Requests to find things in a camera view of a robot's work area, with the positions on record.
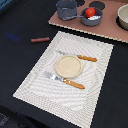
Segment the fork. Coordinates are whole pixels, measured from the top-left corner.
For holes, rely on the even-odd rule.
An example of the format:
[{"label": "fork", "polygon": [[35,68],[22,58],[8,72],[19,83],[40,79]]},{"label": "fork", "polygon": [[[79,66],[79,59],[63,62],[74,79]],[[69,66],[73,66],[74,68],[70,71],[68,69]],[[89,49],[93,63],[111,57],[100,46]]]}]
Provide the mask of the fork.
[{"label": "fork", "polygon": [[59,81],[62,81],[66,84],[69,84],[69,85],[72,85],[76,88],[79,88],[79,89],[85,89],[85,87],[82,85],[82,84],[78,84],[78,83],[75,83],[73,81],[70,81],[70,80],[67,80],[67,79],[64,79],[64,78],[60,78],[54,74],[51,74],[50,72],[44,72],[44,75],[45,77],[49,78],[49,79],[52,79],[52,80],[59,80]]}]

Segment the striped placemat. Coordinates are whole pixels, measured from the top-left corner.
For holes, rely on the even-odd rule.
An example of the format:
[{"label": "striped placemat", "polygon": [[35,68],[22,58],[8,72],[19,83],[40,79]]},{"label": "striped placemat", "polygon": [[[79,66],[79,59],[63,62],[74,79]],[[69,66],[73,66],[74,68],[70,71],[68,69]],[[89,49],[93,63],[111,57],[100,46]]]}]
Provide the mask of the striped placemat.
[{"label": "striped placemat", "polygon": [[[112,49],[111,44],[59,31],[13,96],[79,127],[89,128]],[[97,58],[97,62],[81,60],[82,73],[70,79],[83,84],[85,89],[44,77],[45,71],[56,74],[55,62],[62,56],[56,50]]]}]

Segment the beige plate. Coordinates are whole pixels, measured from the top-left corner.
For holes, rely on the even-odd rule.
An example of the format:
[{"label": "beige plate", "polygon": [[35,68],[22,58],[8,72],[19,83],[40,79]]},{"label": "beige plate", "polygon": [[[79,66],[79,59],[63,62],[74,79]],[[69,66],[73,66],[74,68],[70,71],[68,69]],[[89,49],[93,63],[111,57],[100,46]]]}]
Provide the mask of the beige plate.
[{"label": "beige plate", "polygon": [[55,69],[58,75],[63,78],[73,78],[78,76],[82,71],[83,65],[81,60],[73,55],[64,55],[55,63]]}]

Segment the black tabletop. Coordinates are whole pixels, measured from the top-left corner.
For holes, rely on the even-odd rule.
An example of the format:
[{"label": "black tabletop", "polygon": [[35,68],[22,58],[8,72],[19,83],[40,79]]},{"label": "black tabletop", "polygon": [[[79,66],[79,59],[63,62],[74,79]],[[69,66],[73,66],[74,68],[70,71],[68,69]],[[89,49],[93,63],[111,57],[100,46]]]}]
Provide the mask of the black tabletop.
[{"label": "black tabletop", "polygon": [[51,128],[78,128],[55,115],[13,97],[49,42],[30,42],[58,31],[113,44],[91,128],[128,127],[128,44],[48,24],[57,0],[14,0],[0,10],[0,105]]}]

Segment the tomato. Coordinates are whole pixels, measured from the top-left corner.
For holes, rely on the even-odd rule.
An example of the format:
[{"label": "tomato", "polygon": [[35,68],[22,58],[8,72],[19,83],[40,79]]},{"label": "tomato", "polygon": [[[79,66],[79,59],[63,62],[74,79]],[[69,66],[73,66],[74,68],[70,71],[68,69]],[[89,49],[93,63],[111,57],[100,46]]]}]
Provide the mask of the tomato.
[{"label": "tomato", "polygon": [[85,17],[89,18],[95,15],[95,9],[90,7],[85,11]]}]

